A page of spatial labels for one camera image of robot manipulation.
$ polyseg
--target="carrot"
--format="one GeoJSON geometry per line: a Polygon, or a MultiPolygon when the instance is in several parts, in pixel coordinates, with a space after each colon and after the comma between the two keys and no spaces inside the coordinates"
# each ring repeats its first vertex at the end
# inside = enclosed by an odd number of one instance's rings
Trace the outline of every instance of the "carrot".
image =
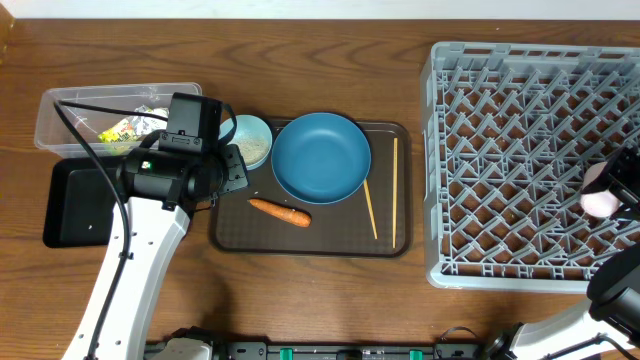
{"type": "Polygon", "coordinates": [[[300,227],[309,227],[311,225],[311,217],[295,209],[289,209],[260,199],[250,199],[249,203],[267,214],[293,225],[300,227]]]}

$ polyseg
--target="chopstick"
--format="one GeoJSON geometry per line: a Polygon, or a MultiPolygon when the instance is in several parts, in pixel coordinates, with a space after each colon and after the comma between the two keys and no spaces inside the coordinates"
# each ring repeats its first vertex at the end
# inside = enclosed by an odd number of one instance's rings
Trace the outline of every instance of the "chopstick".
{"type": "Polygon", "coordinates": [[[396,248],[396,215],[398,213],[398,138],[393,139],[393,248],[396,248]]]}
{"type": "Polygon", "coordinates": [[[373,206],[371,206],[371,195],[369,194],[369,183],[364,179],[364,193],[367,195],[367,206],[369,207],[369,217],[371,218],[371,227],[373,227],[373,237],[378,239],[378,231],[376,230],[376,220],[373,217],[373,206]]]}

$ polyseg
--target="wooden surface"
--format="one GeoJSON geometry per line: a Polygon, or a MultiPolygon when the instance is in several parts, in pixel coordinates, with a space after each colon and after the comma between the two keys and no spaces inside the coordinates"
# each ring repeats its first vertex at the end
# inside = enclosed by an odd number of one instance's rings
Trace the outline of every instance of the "wooden surface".
{"type": "Polygon", "coordinates": [[[195,81],[240,114],[337,111],[411,133],[415,229],[405,257],[224,254],[208,243],[201,213],[169,266],[149,339],[191,325],[279,342],[426,343],[459,325],[486,338],[580,301],[427,283],[418,76],[444,40],[640,46],[640,24],[19,20],[0,66],[0,357],[60,357],[105,252],[42,243],[59,159],[35,149],[33,133],[53,87],[195,81]]]}

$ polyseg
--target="dish rack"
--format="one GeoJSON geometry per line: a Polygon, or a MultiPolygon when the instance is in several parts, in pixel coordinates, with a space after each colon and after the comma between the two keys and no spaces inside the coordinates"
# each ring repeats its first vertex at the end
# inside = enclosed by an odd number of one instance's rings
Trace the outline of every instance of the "dish rack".
{"type": "Polygon", "coordinates": [[[437,43],[420,78],[427,279],[585,293],[640,224],[584,214],[589,166],[640,136],[640,49],[437,43]]]}

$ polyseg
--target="brown tray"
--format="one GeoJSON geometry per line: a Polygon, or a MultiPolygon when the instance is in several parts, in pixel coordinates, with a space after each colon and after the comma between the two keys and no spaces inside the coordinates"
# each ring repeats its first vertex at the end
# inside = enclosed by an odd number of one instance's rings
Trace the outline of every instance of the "brown tray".
{"type": "MultiPolygon", "coordinates": [[[[290,121],[270,121],[274,136],[290,121]]],[[[249,189],[222,197],[211,211],[209,237],[221,250],[297,255],[397,257],[411,245],[411,140],[407,130],[389,122],[358,122],[371,146],[368,176],[378,239],[373,237],[364,188],[330,205],[312,205],[289,195],[276,181],[271,156],[249,171],[249,189]],[[398,216],[392,247],[393,139],[398,138],[398,216]],[[300,228],[252,207],[259,198],[311,215],[300,228]]]]}

